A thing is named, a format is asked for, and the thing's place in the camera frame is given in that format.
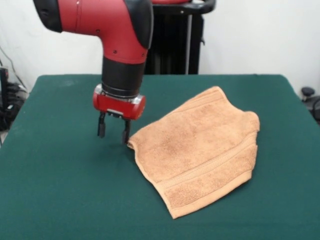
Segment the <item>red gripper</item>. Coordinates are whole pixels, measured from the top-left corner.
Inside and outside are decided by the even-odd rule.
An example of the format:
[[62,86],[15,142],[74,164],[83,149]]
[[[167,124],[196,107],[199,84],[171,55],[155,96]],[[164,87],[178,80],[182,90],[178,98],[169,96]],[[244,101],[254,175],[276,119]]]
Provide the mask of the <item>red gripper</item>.
[[130,138],[131,120],[137,120],[143,114],[146,105],[146,97],[138,94],[135,98],[117,98],[108,95],[98,84],[93,92],[93,106],[100,111],[98,118],[97,136],[105,137],[106,113],[119,116],[124,120],[124,130],[122,132],[122,143],[127,144]]

